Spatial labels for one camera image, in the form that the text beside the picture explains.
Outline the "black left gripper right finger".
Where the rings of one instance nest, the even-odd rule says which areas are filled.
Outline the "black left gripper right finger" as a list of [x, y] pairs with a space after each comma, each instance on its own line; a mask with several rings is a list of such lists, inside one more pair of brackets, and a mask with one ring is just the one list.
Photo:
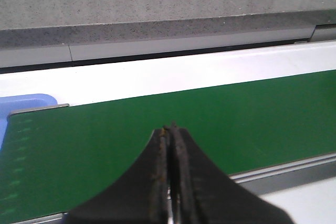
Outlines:
[[170, 180], [176, 223], [293, 223], [270, 204], [222, 172], [201, 150], [187, 129], [172, 123]]

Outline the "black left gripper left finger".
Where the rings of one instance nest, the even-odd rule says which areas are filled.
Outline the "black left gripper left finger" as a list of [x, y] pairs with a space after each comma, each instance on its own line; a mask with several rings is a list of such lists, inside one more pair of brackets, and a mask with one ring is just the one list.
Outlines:
[[154, 130], [131, 167], [70, 210], [64, 223], [167, 223], [167, 130]]

